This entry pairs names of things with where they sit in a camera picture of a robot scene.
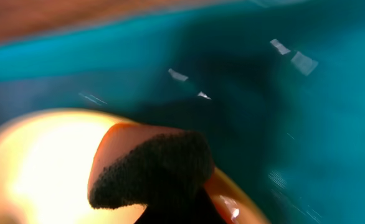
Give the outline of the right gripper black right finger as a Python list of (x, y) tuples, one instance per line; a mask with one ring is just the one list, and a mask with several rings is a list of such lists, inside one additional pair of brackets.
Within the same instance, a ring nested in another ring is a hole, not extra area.
[(190, 224), (226, 224), (204, 188), (198, 190), (191, 207)]

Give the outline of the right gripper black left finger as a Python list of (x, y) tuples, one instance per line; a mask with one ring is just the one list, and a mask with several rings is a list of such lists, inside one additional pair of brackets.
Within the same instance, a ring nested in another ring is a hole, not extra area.
[(134, 224), (168, 224), (169, 221), (170, 216), (164, 210), (148, 206)]

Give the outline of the pink green round sponge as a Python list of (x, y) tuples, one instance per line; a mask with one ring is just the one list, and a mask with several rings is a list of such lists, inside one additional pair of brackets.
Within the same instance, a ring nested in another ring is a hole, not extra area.
[(93, 158), (88, 201), (93, 208), (185, 210), (213, 172), (210, 147), (197, 131), (115, 124)]

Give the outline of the yellow plate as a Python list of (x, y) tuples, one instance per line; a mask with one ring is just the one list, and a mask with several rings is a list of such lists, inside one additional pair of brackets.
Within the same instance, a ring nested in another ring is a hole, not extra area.
[(88, 180), (103, 138), (131, 128), (129, 145), (176, 128), (93, 110), (44, 110), (0, 126), (0, 223), (134, 223), (143, 205), (94, 209)]

